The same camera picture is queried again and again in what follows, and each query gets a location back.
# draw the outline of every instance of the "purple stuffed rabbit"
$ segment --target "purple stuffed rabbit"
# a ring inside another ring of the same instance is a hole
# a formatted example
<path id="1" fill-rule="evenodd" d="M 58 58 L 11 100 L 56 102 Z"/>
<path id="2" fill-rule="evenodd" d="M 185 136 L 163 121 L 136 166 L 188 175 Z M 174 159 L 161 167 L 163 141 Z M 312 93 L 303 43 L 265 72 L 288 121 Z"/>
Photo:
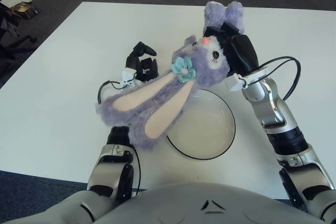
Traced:
<path id="1" fill-rule="evenodd" d="M 205 6 L 205 25 L 230 22 L 243 30 L 243 7 L 232 2 Z M 216 37 L 188 37 L 172 56 L 171 70 L 144 85 L 107 98 L 98 108 L 108 126 L 128 125 L 131 144 L 152 149 L 183 112 L 185 102 L 199 88 L 223 81 L 229 72 L 225 52 Z"/>

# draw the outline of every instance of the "plush fur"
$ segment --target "plush fur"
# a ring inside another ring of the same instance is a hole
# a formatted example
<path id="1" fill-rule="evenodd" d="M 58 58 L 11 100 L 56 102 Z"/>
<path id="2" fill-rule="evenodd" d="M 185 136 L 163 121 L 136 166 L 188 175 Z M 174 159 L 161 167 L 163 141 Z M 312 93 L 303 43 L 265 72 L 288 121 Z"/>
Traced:
<path id="1" fill-rule="evenodd" d="M 217 2 L 209 2 L 205 7 L 205 27 L 215 26 L 220 27 L 223 22 L 231 22 L 238 27 L 240 31 L 243 30 L 242 25 L 243 7 L 239 2 L 232 2 L 225 8 L 222 4 Z M 175 51 L 172 56 L 172 62 L 175 62 L 177 57 L 192 58 L 193 68 L 196 70 L 196 81 L 188 96 L 187 101 L 192 97 L 194 92 L 199 88 L 208 88 L 216 83 L 221 82 L 229 72 L 229 65 L 227 63 L 225 52 L 214 36 L 209 38 L 201 38 L 196 40 L 196 36 L 192 35 L 184 41 L 184 45 Z M 159 78 L 164 77 L 171 71 L 166 72 Z M 107 98 L 98 107 L 98 113 L 106 125 L 120 126 L 128 125 L 130 127 L 129 138 L 131 144 L 151 150 L 158 142 L 160 137 L 156 139 L 148 138 L 145 134 L 145 124 L 151 115 L 172 98 L 185 84 L 178 81 L 177 76 L 172 81 L 167 83 L 160 91 L 158 91 L 152 98 L 143 102 L 135 109 L 127 112 L 121 112 L 113 108 L 113 102 L 137 89 L 147 86 L 148 84 L 157 81 L 159 78 L 151 80 L 137 88 L 127 88 L 122 93 Z M 183 109 L 179 112 L 173 123 L 165 130 L 161 136 L 166 133 L 173 126 L 174 122 L 183 113 Z"/>

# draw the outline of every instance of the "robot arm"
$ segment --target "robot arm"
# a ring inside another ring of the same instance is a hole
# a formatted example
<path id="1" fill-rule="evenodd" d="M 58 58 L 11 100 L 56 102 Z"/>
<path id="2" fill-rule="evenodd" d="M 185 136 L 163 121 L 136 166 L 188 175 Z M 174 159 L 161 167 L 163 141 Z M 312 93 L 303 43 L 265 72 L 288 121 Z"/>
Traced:
<path id="1" fill-rule="evenodd" d="M 208 27 L 205 36 L 215 35 L 225 49 L 232 68 L 225 79 L 230 90 L 243 90 L 272 144 L 279 172 L 292 204 L 326 221 L 336 221 L 336 190 L 308 144 L 285 101 L 278 95 L 277 85 L 265 77 L 267 68 L 260 68 L 253 46 L 230 24 L 221 29 Z"/>
<path id="2" fill-rule="evenodd" d="M 91 173 L 88 188 L 44 212 L 6 222 L 91 224 L 132 197 L 133 148 L 128 127 L 114 127 Z"/>

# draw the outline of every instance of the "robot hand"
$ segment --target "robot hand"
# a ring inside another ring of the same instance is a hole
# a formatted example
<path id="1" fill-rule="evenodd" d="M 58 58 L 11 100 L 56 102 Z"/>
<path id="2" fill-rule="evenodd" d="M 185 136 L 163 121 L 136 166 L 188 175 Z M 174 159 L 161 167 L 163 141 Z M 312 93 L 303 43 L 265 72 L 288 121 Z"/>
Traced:
<path id="1" fill-rule="evenodd" d="M 278 95 L 276 83 L 269 77 L 265 64 L 259 66 L 256 53 L 246 35 L 239 34 L 230 24 L 221 29 L 208 27 L 205 36 L 220 38 L 221 46 L 231 66 L 230 76 L 225 79 L 231 91 L 242 90 L 272 144 L 283 186 L 292 204 L 328 223 L 336 221 L 336 190 L 319 161 L 312 146 L 308 144 L 298 124 Z M 300 63 L 296 83 L 300 77 Z"/>

